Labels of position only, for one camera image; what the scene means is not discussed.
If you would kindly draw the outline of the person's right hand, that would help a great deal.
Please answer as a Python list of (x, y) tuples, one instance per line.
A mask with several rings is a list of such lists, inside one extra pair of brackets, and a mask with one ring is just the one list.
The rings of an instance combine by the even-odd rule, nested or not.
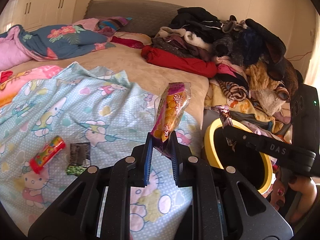
[(276, 210), (279, 210), (286, 203), (289, 196), (289, 190), (301, 194), (300, 200), (295, 209), (298, 214), (304, 214), (309, 211), (317, 198), (317, 186), (311, 178), (292, 175), (289, 178), (287, 185), (285, 185), (281, 181), (280, 172), (278, 172), (273, 184), (270, 201), (271, 205)]

